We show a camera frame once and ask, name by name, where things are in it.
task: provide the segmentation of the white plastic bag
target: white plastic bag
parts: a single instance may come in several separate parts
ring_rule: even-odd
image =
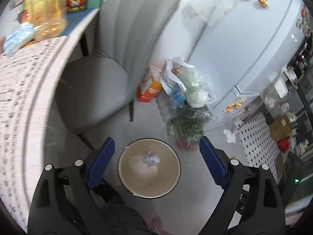
[[[166,59],[165,68],[162,71],[162,77],[160,77],[160,83],[168,95],[172,93],[177,84],[182,92],[186,92],[184,84],[172,72],[173,69],[179,69],[181,67],[195,68],[193,65],[185,63],[179,57]]]
[[[191,18],[198,15],[213,26],[234,6],[237,0],[191,0],[187,10]]]
[[[178,70],[177,76],[172,72],[174,69]],[[167,59],[160,83],[168,95],[171,95],[178,85],[180,91],[184,93],[186,102],[192,108],[202,108],[216,101],[211,86],[201,73],[194,65],[184,62],[179,57]]]
[[[4,51],[8,56],[12,56],[27,42],[34,39],[34,25],[23,23],[12,34],[6,37]]]
[[[195,68],[183,67],[177,76],[186,87],[186,102],[192,108],[202,108],[216,101],[211,86]]]

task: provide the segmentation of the blue tablecloth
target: blue tablecloth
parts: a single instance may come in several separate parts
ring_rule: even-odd
[[[60,36],[69,35],[71,31],[75,28],[75,26],[77,26],[78,23],[81,22],[92,10],[93,8],[67,13],[67,27],[65,28],[63,33],[60,34]]]

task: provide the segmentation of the chair leg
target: chair leg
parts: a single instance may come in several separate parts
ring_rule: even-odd
[[[81,52],[83,54],[83,56],[88,56],[89,52],[88,52],[88,47],[87,47],[87,42],[86,42],[86,34],[85,32],[83,32],[83,34],[81,35],[81,38],[79,40],[80,43],[80,48],[81,48]]]
[[[95,150],[95,148],[92,146],[90,141],[86,138],[84,134],[77,134],[77,136],[80,138],[80,140],[88,147],[90,150]]]
[[[128,104],[130,122],[134,121],[134,99]]]

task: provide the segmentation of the gray chair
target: gray chair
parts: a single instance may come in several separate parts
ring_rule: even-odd
[[[66,65],[56,101],[66,128],[82,133],[130,105],[152,51],[180,0],[107,0],[92,54]]]

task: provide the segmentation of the glass jar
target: glass jar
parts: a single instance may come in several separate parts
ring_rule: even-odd
[[[66,28],[67,0],[32,0],[31,15],[35,40],[59,36]]]

